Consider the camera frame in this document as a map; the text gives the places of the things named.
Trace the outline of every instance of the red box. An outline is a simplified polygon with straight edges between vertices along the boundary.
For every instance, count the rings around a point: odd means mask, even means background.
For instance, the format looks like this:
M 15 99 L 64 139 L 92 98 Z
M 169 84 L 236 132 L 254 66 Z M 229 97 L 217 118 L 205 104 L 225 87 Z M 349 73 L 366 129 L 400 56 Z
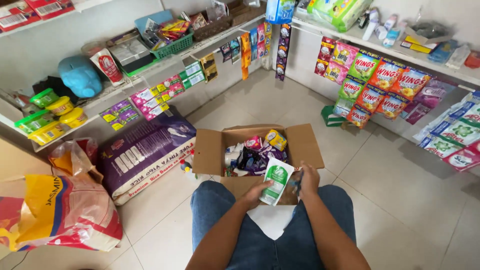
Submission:
M 70 0 L 25 0 L 42 18 L 48 20 L 75 10 Z
M 0 29 L 3 32 L 11 31 L 36 21 L 40 21 L 40 17 L 24 0 L 3 1 L 0 4 Z

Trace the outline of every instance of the hand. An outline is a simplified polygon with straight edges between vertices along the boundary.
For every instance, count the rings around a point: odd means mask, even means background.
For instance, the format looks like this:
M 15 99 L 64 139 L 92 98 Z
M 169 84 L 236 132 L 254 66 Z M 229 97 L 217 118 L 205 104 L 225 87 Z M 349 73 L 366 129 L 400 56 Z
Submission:
M 303 177 L 300 183 L 300 199 L 305 199 L 311 195 L 318 195 L 318 184 L 320 183 L 320 175 L 317 170 L 305 162 L 300 163 L 303 169 Z
M 248 210 L 254 209 L 260 204 L 262 191 L 271 185 L 273 185 L 273 180 L 254 184 L 245 194 L 242 195 L 238 202 L 244 203 L 248 206 Z

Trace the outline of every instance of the green plastic basket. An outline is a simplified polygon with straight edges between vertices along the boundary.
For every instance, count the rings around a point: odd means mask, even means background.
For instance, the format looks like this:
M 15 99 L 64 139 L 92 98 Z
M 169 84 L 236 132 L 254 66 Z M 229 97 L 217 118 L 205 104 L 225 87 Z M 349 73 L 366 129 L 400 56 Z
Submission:
M 150 52 L 155 55 L 158 59 L 163 59 L 170 54 L 177 53 L 181 50 L 184 50 L 190 47 L 193 44 L 193 29 L 188 28 L 188 34 L 178 40 L 173 41 L 172 43 L 159 48 L 158 50 L 151 50 Z

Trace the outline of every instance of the tile floor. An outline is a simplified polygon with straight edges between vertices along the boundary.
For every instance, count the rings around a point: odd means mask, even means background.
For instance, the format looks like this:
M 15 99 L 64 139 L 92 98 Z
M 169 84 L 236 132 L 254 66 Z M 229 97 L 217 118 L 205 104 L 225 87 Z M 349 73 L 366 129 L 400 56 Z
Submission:
M 188 119 L 197 128 L 215 130 L 253 123 L 312 124 L 325 161 L 320 184 L 338 185 L 351 196 L 358 246 L 372 269 L 478 269 L 478 177 L 455 173 L 374 123 L 361 131 L 327 128 L 320 110 L 331 104 L 288 78 L 281 83 L 273 72 L 259 70 Z M 200 181 L 210 178 L 192 182 L 176 167 L 120 207 L 125 231 L 120 248 L 102 253 L 41 247 L 15 270 L 39 265 L 53 270 L 183 269 L 192 255 L 190 196 Z M 249 214 L 276 239 L 292 210 L 260 206 Z M 23 257 L 8 255 L 0 269 L 11 270 Z

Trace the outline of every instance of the person's left hand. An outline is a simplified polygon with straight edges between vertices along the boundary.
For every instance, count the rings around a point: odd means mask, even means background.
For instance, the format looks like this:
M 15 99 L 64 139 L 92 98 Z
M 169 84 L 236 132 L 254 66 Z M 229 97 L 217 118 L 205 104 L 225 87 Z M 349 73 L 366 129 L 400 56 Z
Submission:
M 260 204 L 262 191 L 271 185 L 273 185 L 273 180 L 254 184 L 238 201 L 245 203 L 248 206 L 248 210 L 252 210 Z

